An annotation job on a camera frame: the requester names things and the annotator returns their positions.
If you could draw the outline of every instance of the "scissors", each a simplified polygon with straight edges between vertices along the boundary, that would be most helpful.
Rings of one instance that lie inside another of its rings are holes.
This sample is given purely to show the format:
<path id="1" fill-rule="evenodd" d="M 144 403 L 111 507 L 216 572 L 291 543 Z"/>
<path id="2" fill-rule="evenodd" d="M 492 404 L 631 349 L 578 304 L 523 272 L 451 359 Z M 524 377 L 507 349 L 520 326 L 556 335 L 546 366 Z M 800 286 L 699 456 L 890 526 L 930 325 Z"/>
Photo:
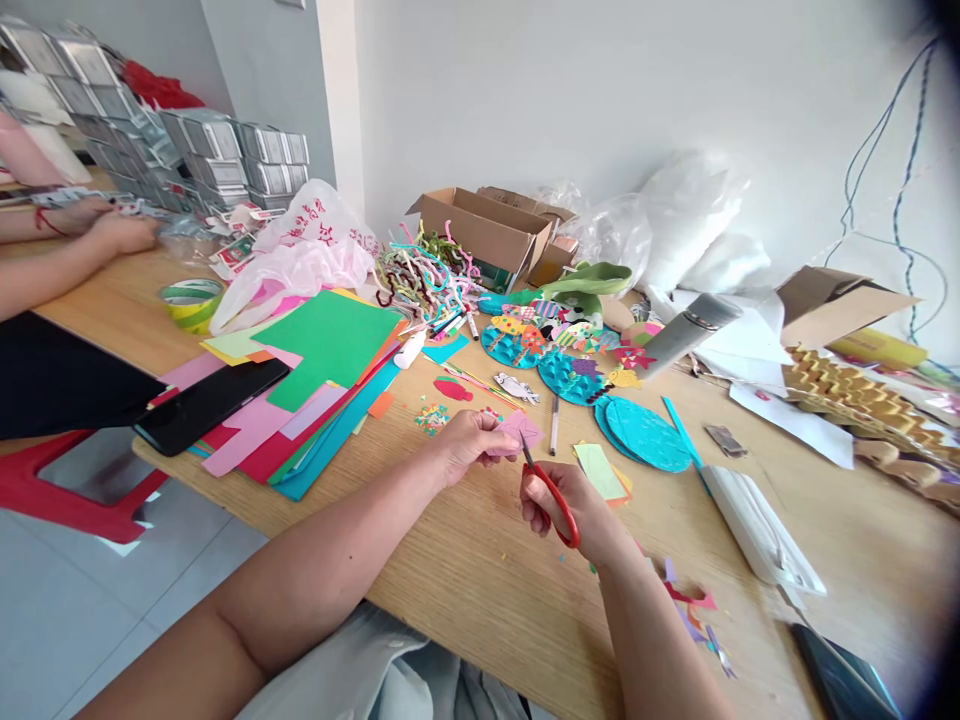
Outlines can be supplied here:
<path id="1" fill-rule="evenodd" d="M 547 489 L 550 490 L 550 494 L 553 495 L 553 499 L 557 501 L 557 505 L 560 506 L 560 512 L 563 513 L 564 519 L 567 521 L 567 527 L 570 528 L 570 537 L 566 538 L 563 536 L 563 533 L 560 532 L 560 528 L 557 528 L 557 535 L 560 536 L 560 539 L 563 540 L 563 544 L 569 548 L 578 548 L 580 547 L 580 530 L 577 528 L 577 521 L 573 519 L 573 513 L 570 511 L 570 506 L 567 505 L 567 501 L 563 499 L 563 494 L 560 492 L 560 488 L 556 486 L 553 480 L 550 479 L 550 476 L 547 475 L 543 468 L 537 465 L 533 461 L 533 456 L 530 454 L 530 447 L 527 445 L 527 439 L 523 437 L 523 434 L 520 434 L 520 440 L 523 442 L 523 456 L 527 459 L 526 467 L 546 484 Z M 540 512 L 540 519 L 543 521 L 543 526 L 549 530 L 550 529 L 550 515 L 542 507 L 537 507 L 537 510 Z"/>

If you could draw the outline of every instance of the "person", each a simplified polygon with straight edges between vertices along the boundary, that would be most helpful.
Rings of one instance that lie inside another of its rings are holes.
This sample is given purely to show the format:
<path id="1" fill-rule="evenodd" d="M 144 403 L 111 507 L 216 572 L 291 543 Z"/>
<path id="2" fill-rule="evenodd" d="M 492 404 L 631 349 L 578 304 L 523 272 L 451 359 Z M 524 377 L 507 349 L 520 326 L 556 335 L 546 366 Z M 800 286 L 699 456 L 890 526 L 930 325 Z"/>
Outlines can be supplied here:
<path id="1" fill-rule="evenodd" d="M 0 213 L 0 244 L 76 237 L 47 253 L 0 260 L 0 440 L 130 425 L 163 392 L 150 376 L 29 312 L 115 258 L 153 247 L 158 228 L 96 197 Z"/>
<path id="2" fill-rule="evenodd" d="M 520 451 L 517 440 L 494 431 L 497 424 L 484 413 L 459 412 L 394 468 L 267 543 L 77 720 L 527 717 L 514 691 L 361 604 L 434 497 L 472 464 L 500 462 L 488 452 Z M 663 584 L 613 511 L 577 467 L 541 467 L 569 504 L 580 552 L 599 574 L 626 715 L 732 717 Z M 523 475 L 520 497 L 534 533 L 547 535 L 537 508 L 569 533 L 538 477 Z"/>

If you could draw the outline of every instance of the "red scissors handle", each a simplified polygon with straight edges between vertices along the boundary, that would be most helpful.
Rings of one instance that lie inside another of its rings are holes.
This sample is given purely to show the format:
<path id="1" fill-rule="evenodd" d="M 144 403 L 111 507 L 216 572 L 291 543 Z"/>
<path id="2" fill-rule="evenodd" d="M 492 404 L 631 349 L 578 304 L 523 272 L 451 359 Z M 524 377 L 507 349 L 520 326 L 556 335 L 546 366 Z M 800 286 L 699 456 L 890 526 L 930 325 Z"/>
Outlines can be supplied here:
<path id="1" fill-rule="evenodd" d="M 526 471 L 531 469 L 529 463 L 523 464 L 524 474 Z M 553 480 L 540 468 L 536 463 L 533 464 L 533 472 L 538 478 L 543 480 L 544 484 L 547 486 L 547 489 L 550 490 L 550 494 L 553 495 L 553 499 L 557 501 L 557 505 L 560 506 L 560 512 L 563 513 L 564 520 L 567 521 L 567 527 L 570 528 L 570 537 L 564 537 L 563 533 L 560 532 L 560 528 L 557 528 L 557 535 L 560 536 L 560 539 L 563 540 L 563 544 L 569 548 L 576 550 L 580 547 L 580 530 L 577 528 L 577 521 L 573 519 L 573 512 L 570 510 L 570 506 L 567 505 L 567 501 L 563 498 L 563 494 L 560 492 L 560 488 L 556 486 Z M 537 507 L 537 510 L 540 511 L 540 518 L 543 520 L 543 526 L 549 530 L 551 521 L 550 514 L 544 510 L 542 507 Z"/>

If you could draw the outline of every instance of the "glue stick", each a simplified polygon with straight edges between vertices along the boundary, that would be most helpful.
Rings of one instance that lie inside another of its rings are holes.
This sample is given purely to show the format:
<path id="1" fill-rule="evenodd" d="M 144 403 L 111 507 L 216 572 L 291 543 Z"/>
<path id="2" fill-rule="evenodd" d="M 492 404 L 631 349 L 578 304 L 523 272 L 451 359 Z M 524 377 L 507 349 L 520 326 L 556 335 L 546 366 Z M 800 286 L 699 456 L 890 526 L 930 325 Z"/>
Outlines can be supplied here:
<path id="1" fill-rule="evenodd" d="M 393 358 L 393 361 L 397 364 L 397 367 L 401 370 L 406 370 L 408 367 L 413 365 L 413 361 L 417 359 L 417 355 L 420 354 L 420 351 L 423 349 L 423 344 L 427 341 L 427 331 L 420 330 L 415 332 L 410 338 L 403 344 L 403 347 L 400 348 L 400 352 L 396 354 Z"/>

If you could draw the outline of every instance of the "tape roll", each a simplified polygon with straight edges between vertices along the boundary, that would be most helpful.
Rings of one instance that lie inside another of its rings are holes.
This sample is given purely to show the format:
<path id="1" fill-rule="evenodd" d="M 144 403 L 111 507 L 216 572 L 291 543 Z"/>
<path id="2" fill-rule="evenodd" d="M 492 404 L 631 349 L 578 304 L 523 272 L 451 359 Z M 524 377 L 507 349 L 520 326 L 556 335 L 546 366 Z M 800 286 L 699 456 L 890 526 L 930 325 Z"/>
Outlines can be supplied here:
<path id="1" fill-rule="evenodd" d="M 206 278 L 181 280 L 163 288 L 160 299 L 178 328 L 205 335 L 210 332 L 210 319 L 223 299 L 223 285 Z"/>

